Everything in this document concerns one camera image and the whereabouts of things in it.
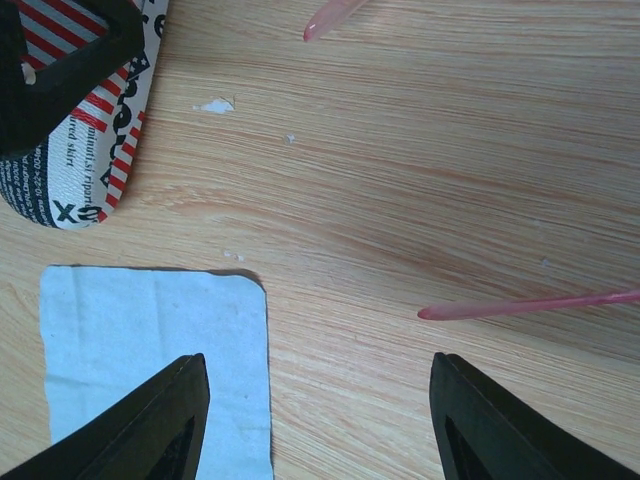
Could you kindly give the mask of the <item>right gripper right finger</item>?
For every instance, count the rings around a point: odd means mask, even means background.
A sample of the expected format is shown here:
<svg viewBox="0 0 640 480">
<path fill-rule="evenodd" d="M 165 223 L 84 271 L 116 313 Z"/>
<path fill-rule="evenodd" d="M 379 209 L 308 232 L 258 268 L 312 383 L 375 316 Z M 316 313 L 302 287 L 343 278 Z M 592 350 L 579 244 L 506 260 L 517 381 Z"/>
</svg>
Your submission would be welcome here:
<svg viewBox="0 0 640 480">
<path fill-rule="evenodd" d="M 461 356 L 434 355 L 429 401 L 447 479 L 637 479 Z"/>
</svg>

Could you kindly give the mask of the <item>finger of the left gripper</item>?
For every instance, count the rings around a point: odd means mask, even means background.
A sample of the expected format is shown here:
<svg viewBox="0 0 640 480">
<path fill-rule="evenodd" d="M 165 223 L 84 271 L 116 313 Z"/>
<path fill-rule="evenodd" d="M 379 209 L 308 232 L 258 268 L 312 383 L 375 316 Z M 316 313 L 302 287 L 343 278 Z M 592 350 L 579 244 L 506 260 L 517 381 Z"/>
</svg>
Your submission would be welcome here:
<svg viewBox="0 0 640 480">
<path fill-rule="evenodd" d="M 34 150 L 104 79 L 144 48 L 142 14 L 129 1 L 80 1 L 107 33 L 25 79 L 26 34 L 14 1 L 1 3 L 1 153 Z"/>
</svg>

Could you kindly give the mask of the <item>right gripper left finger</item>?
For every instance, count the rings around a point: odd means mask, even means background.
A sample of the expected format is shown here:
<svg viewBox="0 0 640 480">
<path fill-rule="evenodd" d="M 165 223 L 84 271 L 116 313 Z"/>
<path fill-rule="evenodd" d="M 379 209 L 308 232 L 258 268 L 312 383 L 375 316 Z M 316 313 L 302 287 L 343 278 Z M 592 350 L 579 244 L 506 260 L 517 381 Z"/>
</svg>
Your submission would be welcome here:
<svg viewBox="0 0 640 480">
<path fill-rule="evenodd" d="M 181 356 L 3 479 L 194 479 L 209 408 L 204 355 Z"/>
</svg>

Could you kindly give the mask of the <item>flag print glasses case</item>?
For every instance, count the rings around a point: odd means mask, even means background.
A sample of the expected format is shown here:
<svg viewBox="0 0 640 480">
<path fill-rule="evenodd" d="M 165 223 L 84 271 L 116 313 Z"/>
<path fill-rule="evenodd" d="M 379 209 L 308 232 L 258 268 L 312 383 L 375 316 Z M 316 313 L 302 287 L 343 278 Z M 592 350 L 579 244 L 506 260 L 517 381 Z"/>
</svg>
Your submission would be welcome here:
<svg viewBox="0 0 640 480">
<path fill-rule="evenodd" d="M 14 1 L 26 34 L 25 79 L 107 33 L 80 1 Z M 1 195 L 42 226 L 79 229 L 105 220 L 128 180 L 160 51 L 168 3 L 129 1 L 142 14 L 144 48 L 102 80 L 26 155 L 1 153 Z"/>
</svg>

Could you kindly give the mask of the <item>light blue cleaning cloth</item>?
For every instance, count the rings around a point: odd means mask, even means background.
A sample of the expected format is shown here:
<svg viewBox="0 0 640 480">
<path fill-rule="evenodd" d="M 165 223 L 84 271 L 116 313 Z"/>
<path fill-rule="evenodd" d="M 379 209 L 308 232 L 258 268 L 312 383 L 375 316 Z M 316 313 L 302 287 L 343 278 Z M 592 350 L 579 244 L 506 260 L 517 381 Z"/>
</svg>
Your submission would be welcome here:
<svg viewBox="0 0 640 480">
<path fill-rule="evenodd" d="M 60 441 L 183 355 L 210 403 L 197 475 L 270 479 L 267 298 L 254 280 L 188 270 L 50 266 L 40 278 L 49 428 Z"/>
</svg>

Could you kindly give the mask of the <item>red transparent sunglasses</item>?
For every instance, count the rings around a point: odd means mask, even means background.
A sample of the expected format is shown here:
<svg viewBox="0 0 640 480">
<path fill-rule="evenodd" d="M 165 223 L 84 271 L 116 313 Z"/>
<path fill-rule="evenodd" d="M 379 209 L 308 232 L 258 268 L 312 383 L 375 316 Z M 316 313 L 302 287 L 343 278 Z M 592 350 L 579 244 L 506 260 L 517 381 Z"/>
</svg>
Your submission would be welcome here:
<svg viewBox="0 0 640 480">
<path fill-rule="evenodd" d="M 323 5 L 308 21 L 304 32 L 305 42 L 315 41 L 344 22 L 365 1 L 334 0 Z M 585 306 L 628 304 L 639 301 L 639 290 L 618 293 L 591 294 L 562 298 L 502 300 L 492 302 L 449 302 L 430 305 L 417 316 L 427 321 L 458 321 L 499 315 L 515 315 L 528 312 L 549 311 Z"/>
</svg>

